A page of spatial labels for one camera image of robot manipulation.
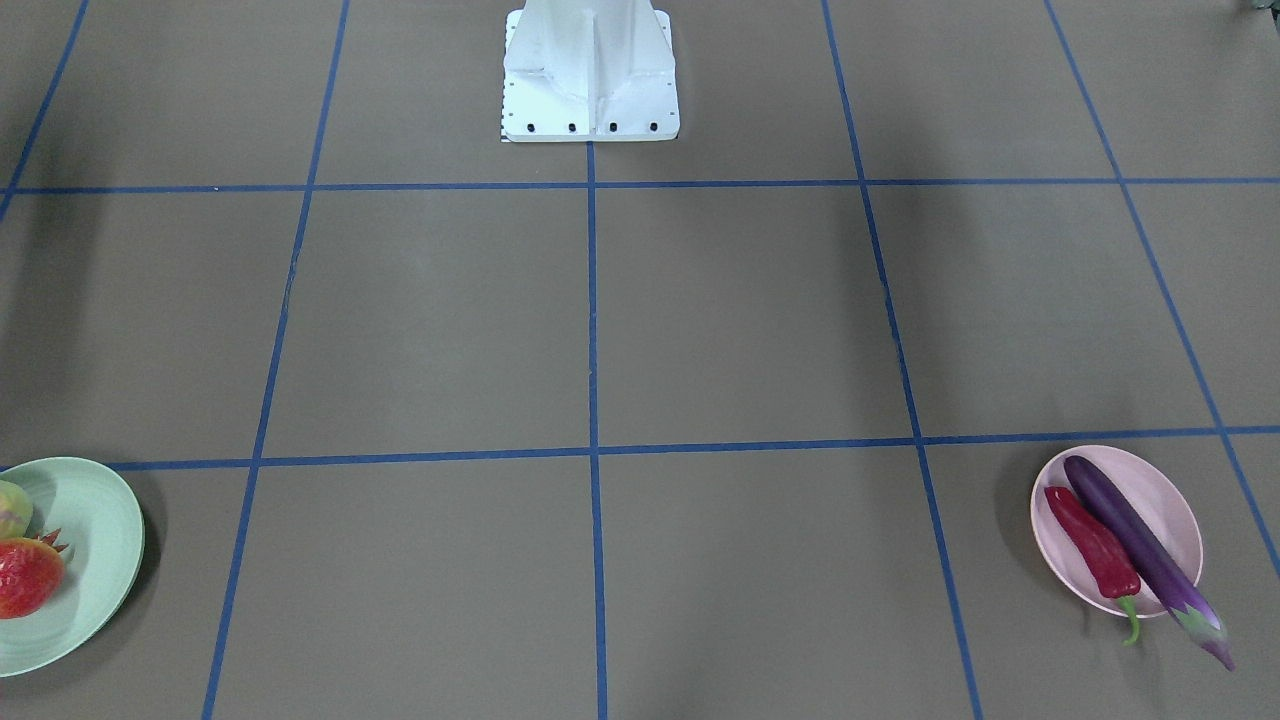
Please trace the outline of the green plate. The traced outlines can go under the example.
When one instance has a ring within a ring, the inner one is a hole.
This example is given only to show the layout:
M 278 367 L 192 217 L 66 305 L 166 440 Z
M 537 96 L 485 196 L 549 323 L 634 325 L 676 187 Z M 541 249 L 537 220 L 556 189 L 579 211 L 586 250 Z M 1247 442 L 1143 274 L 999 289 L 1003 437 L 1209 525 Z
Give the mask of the green plate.
M 116 614 L 140 573 L 145 521 L 129 484 L 82 457 L 45 457 L 6 468 L 3 479 L 35 503 L 35 527 L 60 530 L 67 574 L 45 605 L 3 620 L 1 674 L 19 676 L 78 650 Z

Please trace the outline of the red pomegranate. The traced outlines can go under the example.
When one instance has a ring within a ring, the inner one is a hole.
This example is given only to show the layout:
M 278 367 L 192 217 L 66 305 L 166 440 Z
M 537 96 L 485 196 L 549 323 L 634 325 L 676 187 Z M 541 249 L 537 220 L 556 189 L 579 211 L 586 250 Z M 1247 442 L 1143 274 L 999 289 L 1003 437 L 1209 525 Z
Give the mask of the red pomegranate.
M 40 610 L 67 574 L 61 529 L 36 537 L 1 541 L 1 620 L 26 618 Z

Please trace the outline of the purple eggplant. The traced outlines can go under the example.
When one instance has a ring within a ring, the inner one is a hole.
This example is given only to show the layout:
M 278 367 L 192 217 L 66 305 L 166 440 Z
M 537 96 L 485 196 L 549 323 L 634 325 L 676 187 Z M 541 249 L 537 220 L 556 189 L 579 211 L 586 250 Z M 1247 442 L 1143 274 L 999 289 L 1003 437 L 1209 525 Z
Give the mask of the purple eggplant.
M 1116 536 L 1137 574 L 1179 626 L 1226 670 L 1235 670 L 1225 624 L 1115 482 L 1080 455 L 1066 456 L 1062 466 L 1084 507 Z

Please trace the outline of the pink plate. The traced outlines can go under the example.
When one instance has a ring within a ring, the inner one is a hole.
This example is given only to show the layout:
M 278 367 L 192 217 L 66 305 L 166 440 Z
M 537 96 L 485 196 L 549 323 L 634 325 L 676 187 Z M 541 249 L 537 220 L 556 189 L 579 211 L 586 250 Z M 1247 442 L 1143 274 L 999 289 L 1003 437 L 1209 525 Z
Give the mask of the pink plate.
M 1117 487 L 1192 584 L 1198 585 L 1204 568 L 1204 546 L 1199 523 L 1185 497 L 1155 465 L 1107 445 L 1079 445 L 1057 452 L 1030 486 L 1029 537 L 1057 583 L 1092 609 L 1120 619 L 1126 616 L 1114 600 L 1100 593 L 1076 546 L 1044 497 L 1044 488 L 1050 486 L 1070 486 L 1064 460 L 1073 455 L 1091 460 Z

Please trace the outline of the peach fruit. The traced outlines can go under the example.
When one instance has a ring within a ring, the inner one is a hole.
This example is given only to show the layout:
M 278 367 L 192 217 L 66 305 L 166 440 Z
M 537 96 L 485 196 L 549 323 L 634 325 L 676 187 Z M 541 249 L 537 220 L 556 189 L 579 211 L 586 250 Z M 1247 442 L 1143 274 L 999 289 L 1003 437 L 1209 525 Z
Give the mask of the peach fruit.
M 35 515 L 33 502 L 27 491 L 9 480 L 1 480 L 1 539 L 26 537 Z

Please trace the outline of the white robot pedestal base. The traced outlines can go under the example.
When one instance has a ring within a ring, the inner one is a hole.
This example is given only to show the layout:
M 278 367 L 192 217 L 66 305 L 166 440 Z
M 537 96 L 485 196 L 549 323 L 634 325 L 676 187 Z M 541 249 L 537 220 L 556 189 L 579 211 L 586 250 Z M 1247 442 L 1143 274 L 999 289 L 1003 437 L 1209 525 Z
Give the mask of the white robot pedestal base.
M 672 22 L 650 1 L 526 1 L 504 31 L 502 141 L 678 137 Z

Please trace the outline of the red chili pepper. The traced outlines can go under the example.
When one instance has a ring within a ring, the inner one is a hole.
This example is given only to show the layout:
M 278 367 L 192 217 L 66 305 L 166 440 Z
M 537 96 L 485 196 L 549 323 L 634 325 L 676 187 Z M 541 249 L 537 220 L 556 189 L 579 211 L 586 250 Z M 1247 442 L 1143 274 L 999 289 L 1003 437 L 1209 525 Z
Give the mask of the red chili pepper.
M 1082 556 L 1097 591 L 1114 601 L 1128 619 L 1130 634 L 1123 644 L 1137 644 L 1140 638 L 1137 594 L 1142 579 L 1119 538 L 1066 487 L 1048 486 L 1043 496 L 1060 528 Z

